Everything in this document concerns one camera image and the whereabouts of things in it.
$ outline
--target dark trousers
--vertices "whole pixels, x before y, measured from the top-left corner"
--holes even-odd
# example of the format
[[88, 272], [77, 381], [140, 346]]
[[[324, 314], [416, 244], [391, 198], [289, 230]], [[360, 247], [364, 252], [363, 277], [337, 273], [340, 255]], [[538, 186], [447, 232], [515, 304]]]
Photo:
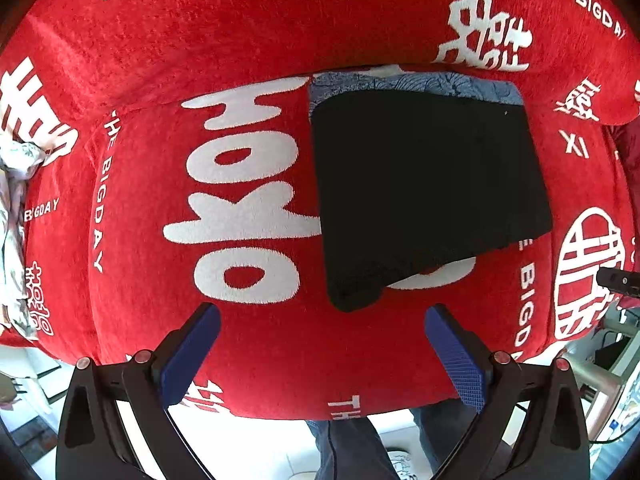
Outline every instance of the dark trousers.
[[[420, 444], [435, 473], [466, 433], [476, 412], [459, 399], [444, 400], [411, 410], [420, 429]], [[378, 432], [368, 418], [308, 420], [320, 451], [316, 480], [398, 480]], [[511, 448], [502, 442], [486, 471], [487, 478], [503, 472]]]

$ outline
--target black mat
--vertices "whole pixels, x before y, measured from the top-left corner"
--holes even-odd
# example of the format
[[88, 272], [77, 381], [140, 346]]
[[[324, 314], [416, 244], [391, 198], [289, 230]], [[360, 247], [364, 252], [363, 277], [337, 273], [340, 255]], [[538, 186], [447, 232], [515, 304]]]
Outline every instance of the black mat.
[[356, 91], [320, 103], [311, 122], [327, 289], [340, 310], [551, 231], [522, 106]]

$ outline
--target jeans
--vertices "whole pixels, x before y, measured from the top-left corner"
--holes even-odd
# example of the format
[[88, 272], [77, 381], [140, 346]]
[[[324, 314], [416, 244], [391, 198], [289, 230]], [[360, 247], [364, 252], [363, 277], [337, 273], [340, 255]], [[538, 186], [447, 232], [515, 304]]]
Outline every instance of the jeans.
[[[420, 444], [435, 473], [466, 433], [476, 411], [459, 399], [411, 410], [420, 429]], [[368, 418], [308, 420], [320, 451], [316, 480], [398, 480], [385, 446]], [[494, 478], [504, 472], [511, 448], [500, 443], [485, 472]]]

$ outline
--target shoe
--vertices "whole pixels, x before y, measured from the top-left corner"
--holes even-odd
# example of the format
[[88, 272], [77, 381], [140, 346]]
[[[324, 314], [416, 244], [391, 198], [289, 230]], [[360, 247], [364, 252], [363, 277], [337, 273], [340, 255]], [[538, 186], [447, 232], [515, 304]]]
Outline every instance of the shoe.
[[418, 480], [410, 454], [406, 451], [388, 451], [387, 454], [400, 480]]

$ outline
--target blue gripper pad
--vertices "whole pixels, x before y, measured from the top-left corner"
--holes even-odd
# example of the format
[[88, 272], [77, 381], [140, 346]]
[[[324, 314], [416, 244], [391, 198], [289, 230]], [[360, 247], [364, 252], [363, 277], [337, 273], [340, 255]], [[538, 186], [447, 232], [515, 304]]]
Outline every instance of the blue gripper pad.
[[181, 341], [161, 369], [158, 381], [164, 409], [181, 402], [218, 338], [221, 326], [220, 311], [209, 303], [202, 305], [184, 327], [177, 331], [175, 338], [180, 338]]
[[479, 339], [473, 339], [475, 335], [464, 331], [442, 304], [427, 310], [424, 332], [460, 399], [480, 413], [486, 404], [487, 387], [492, 376], [489, 351]]

